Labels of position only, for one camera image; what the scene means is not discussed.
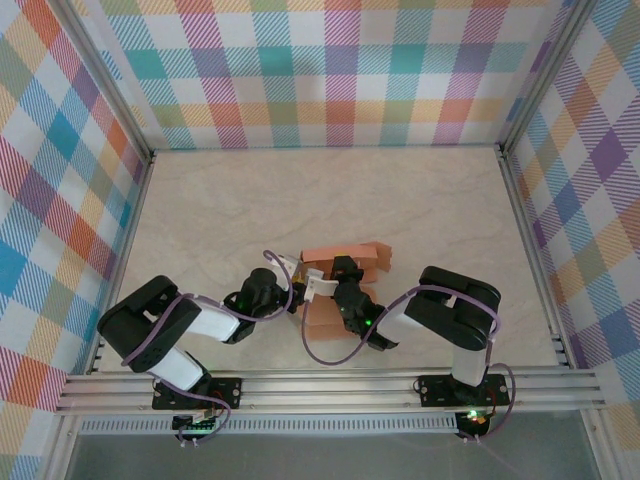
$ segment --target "colorful plaid fabric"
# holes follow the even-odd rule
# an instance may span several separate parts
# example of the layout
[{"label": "colorful plaid fabric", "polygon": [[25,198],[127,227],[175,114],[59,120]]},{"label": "colorful plaid fabric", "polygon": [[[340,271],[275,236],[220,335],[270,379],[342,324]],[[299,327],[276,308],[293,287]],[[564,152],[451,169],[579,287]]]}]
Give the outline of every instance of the colorful plaid fabric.
[{"label": "colorful plaid fabric", "polygon": [[46,2],[0,12],[0,478],[31,479],[142,163]]},{"label": "colorful plaid fabric", "polygon": [[101,0],[172,149],[494,143],[553,3]]},{"label": "colorful plaid fabric", "polygon": [[640,1],[601,0],[515,159],[562,321],[640,471]]},{"label": "colorful plaid fabric", "polygon": [[525,81],[522,83],[520,92],[518,92],[518,96],[516,97],[515,102],[513,102],[513,105],[511,106],[511,110],[509,111],[507,120],[502,126],[502,130],[500,130],[498,143],[503,143],[506,140],[506,137],[513,125],[513,120],[515,119],[516,115],[520,112],[520,107],[522,106],[522,102],[525,101],[525,99],[527,98],[527,95],[529,95],[529,92],[531,92],[533,85],[538,79],[538,74],[540,73],[540,69],[549,60],[551,47],[556,43],[556,40],[558,39],[558,35],[561,33],[562,28],[564,27],[564,24],[567,20],[567,17],[571,12],[571,8],[574,6],[575,3],[576,3],[576,0],[563,0],[562,6],[560,7],[560,10],[558,10],[558,13],[556,14],[556,17],[553,20],[553,23],[551,25],[551,28],[549,29],[549,32],[547,32],[547,36],[545,37],[544,42],[542,43],[542,46],[538,51],[538,55],[536,56],[536,59],[533,61],[533,64],[529,69],[529,73],[527,74]]}]

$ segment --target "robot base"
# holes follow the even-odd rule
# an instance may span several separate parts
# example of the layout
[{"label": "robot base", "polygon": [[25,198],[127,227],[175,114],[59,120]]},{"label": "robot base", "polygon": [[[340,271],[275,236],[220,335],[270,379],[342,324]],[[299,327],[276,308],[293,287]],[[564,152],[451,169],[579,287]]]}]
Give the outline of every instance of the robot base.
[{"label": "robot base", "polygon": [[485,375],[477,387],[456,381],[451,375],[418,377],[416,391],[423,407],[493,407],[509,405],[504,375]]}]

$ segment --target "marble surface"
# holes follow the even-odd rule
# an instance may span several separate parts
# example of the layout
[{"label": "marble surface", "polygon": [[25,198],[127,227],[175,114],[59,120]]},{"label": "marble surface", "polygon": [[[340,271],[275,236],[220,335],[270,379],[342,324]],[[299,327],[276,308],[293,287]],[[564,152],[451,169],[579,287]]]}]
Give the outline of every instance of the marble surface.
[{"label": "marble surface", "polygon": [[[157,158],[120,296],[155,275],[181,291],[222,299],[262,250],[380,240],[391,272],[374,284],[389,303],[437,265],[493,284],[503,319],[493,361],[555,365],[556,357],[518,228],[491,148],[201,151]],[[325,368],[302,346],[292,315],[259,324],[237,345],[185,335],[180,346],[211,369]],[[311,344],[341,358],[356,337]],[[347,367],[437,367],[451,346],[424,331],[392,351],[365,347]],[[100,369],[120,370],[113,351]]]}]

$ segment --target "metal frame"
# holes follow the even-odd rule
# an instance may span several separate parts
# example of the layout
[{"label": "metal frame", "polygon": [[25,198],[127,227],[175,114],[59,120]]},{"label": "metal frame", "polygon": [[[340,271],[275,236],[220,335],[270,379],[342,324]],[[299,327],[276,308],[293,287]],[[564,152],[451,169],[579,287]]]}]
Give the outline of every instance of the metal frame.
[{"label": "metal frame", "polygon": [[[144,171],[142,173],[140,181],[140,190],[138,192],[136,203],[131,215],[131,221],[127,225],[127,229],[125,232],[124,242],[119,257],[120,260],[116,266],[113,278],[107,289],[107,296],[105,302],[102,305],[101,311],[105,311],[107,308],[115,304],[118,298],[120,286],[122,285],[122,279],[124,277],[124,272],[129,260],[129,255],[131,254],[135,232],[138,228],[140,215],[142,214],[142,207],[147,196],[147,191],[149,190],[153,167],[154,161],[153,157],[151,157],[149,159],[149,162],[145,163],[144,166]],[[85,362],[84,371],[87,375],[90,375],[92,372],[94,372],[93,364],[98,357],[100,346],[100,335],[98,335],[98,333],[96,332],[93,336],[91,346],[89,347],[89,355]],[[69,466],[69,461],[71,460],[71,453],[73,452],[75,439],[80,430],[81,423],[81,420],[74,416],[56,415],[54,417],[49,435],[47,437],[47,442],[45,443],[45,455],[38,470],[38,478],[58,480],[65,477],[67,467]]]},{"label": "metal frame", "polygon": [[[509,153],[512,153],[525,132],[535,109],[560,69],[596,2],[597,0],[580,0],[575,3],[532,91],[514,120],[504,145],[499,147],[496,153],[561,364],[557,367],[514,369],[518,386],[514,412],[517,414],[532,411],[580,410],[600,472],[603,478],[615,480],[629,477],[630,472],[624,470],[626,463],[618,457],[614,447],[615,436],[612,433],[608,414],[604,410],[604,397],[595,373],[568,368],[569,365],[575,366],[575,358],[572,352],[565,349],[562,344],[562,339],[567,338],[566,332],[560,321],[552,290],[544,273],[539,251],[535,246],[535,237],[526,219],[523,199],[519,195],[515,175],[508,161]],[[95,1],[89,2],[90,6],[95,4]],[[87,63],[98,88],[105,93],[118,119],[135,140],[137,150],[149,160],[126,233],[121,260],[109,286],[105,303],[105,307],[108,307],[115,303],[118,296],[133,244],[153,170],[152,150],[113,78],[109,75],[106,65],[97,55],[95,45],[87,35],[81,20],[69,5],[69,1],[50,0],[50,5]],[[96,334],[85,368],[87,375],[69,377],[47,440],[45,451],[49,452],[49,456],[43,459],[39,470],[40,478],[51,480],[65,478],[78,435],[115,432],[168,434],[170,429],[167,422],[170,415],[193,413],[152,410],[152,380],[146,375],[97,373],[94,362],[99,359],[101,346],[104,344]],[[241,406],[234,412],[234,418],[237,421],[230,423],[226,433],[241,433],[241,430],[246,431],[247,428],[261,428],[261,433],[264,433],[266,428],[268,432],[278,433],[278,428],[282,428],[280,423],[260,422],[284,418],[291,420],[294,417],[296,421],[303,424],[306,418],[353,420],[366,417],[372,419],[374,428],[386,432],[415,431],[414,428],[427,431],[427,427],[433,427],[428,431],[450,432],[452,412],[464,409],[422,408],[419,396],[413,390],[413,382],[418,376],[448,372],[448,369],[443,368],[352,369],[215,372],[215,375],[240,376],[244,380]],[[155,422],[149,422],[146,419],[152,419]],[[115,420],[123,423],[113,423],[112,421]],[[334,431],[337,428],[341,429],[341,432],[346,432],[351,428],[349,425],[353,424],[338,422],[336,427],[334,422],[330,425],[330,429]],[[324,423],[314,428],[322,431],[325,428]]]},{"label": "metal frame", "polygon": [[571,47],[573,47],[578,35],[582,31],[582,27],[589,19],[597,3],[598,0],[575,0],[564,25],[560,27],[561,30],[558,38],[547,53],[545,63],[533,83],[531,92],[529,92],[525,98],[525,101],[513,120],[511,129],[502,145],[504,152],[509,154],[513,153],[518,141],[522,138],[536,109],[560,71],[565,58],[567,58]]},{"label": "metal frame", "polygon": [[150,162],[153,157],[153,148],[140,130],[138,122],[122,97],[115,80],[109,73],[109,69],[75,9],[65,0],[49,0],[48,3],[66,34],[69,35],[71,43],[78,50],[83,63],[96,82],[98,90],[106,98],[120,125],[129,135],[136,152],[147,162]]},{"label": "metal frame", "polygon": [[[73,9],[73,6],[70,5],[71,0],[56,1],[65,3],[67,5],[66,8]],[[145,129],[147,138],[149,138],[149,140],[153,142],[155,148],[169,147],[165,135],[163,134],[162,127],[160,127],[158,119],[153,113],[151,105],[149,104],[149,100],[142,91],[140,83],[136,80],[136,75],[133,72],[133,68],[131,67],[129,60],[127,59],[127,56],[122,48],[122,45],[120,44],[120,41],[118,40],[118,37],[116,36],[115,31],[113,30],[113,28],[111,28],[109,19],[107,18],[107,14],[100,4],[100,0],[84,0],[84,5],[89,12],[89,16],[93,20],[98,33],[102,37],[102,41],[109,49],[113,61],[120,70],[123,81],[129,88],[129,92],[133,96],[134,101],[140,109],[140,113],[147,122],[147,126]]]},{"label": "metal frame", "polygon": [[[215,371],[216,377],[241,377],[242,414],[389,414],[464,412],[468,407],[423,408],[413,383],[420,375],[447,375],[448,368],[393,370]],[[563,367],[514,369],[514,411],[564,411],[602,408],[604,398],[590,370]],[[58,412],[65,416],[160,415],[151,409],[152,379],[145,374],[71,376]]]}]

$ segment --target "ventilation grille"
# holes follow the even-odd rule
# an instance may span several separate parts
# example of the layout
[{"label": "ventilation grille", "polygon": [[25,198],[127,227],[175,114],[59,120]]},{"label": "ventilation grille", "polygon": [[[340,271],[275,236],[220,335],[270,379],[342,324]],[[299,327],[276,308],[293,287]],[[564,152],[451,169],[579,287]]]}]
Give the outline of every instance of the ventilation grille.
[{"label": "ventilation grille", "polygon": [[[83,435],[172,434],[172,417],[91,416],[82,423]],[[457,431],[453,413],[389,415],[242,415],[234,414],[225,434],[323,435],[370,433],[451,433]],[[189,429],[190,433],[209,430]]]}]

